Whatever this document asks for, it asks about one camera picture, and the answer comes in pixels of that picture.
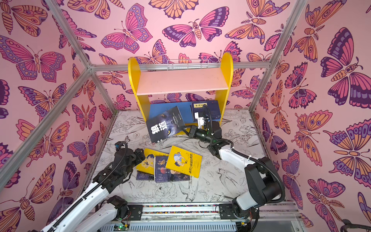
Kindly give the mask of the black book with white title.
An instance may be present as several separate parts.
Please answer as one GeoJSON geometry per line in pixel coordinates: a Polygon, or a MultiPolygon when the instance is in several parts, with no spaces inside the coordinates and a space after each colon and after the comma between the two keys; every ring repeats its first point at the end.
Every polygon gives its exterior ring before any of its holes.
{"type": "Polygon", "coordinates": [[[166,140],[183,130],[184,119],[177,106],[146,121],[151,143],[166,140]]]}

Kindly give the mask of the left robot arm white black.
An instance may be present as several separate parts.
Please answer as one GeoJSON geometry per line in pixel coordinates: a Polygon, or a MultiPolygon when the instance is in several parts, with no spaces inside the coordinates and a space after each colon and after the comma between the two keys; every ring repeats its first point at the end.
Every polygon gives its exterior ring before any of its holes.
{"type": "Polygon", "coordinates": [[[98,172],[82,195],[41,229],[42,232],[96,232],[109,221],[128,217],[128,202],[116,195],[110,197],[92,216],[88,216],[113,190],[128,182],[134,167],[146,158],[143,149],[132,150],[125,141],[115,143],[115,149],[114,160],[98,172]]]}

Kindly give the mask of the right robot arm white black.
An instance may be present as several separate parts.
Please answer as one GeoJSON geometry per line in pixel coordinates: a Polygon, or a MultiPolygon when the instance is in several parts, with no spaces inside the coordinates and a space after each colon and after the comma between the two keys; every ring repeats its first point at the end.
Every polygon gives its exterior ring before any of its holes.
{"type": "Polygon", "coordinates": [[[248,190],[232,200],[236,218],[248,218],[255,209],[258,212],[265,204],[281,203],[286,198],[284,184],[268,157],[254,158],[234,148],[231,140],[222,138],[221,128],[212,120],[211,110],[203,105],[203,113],[196,113],[198,126],[184,126],[189,138],[207,143],[208,151],[245,172],[248,190]]]}

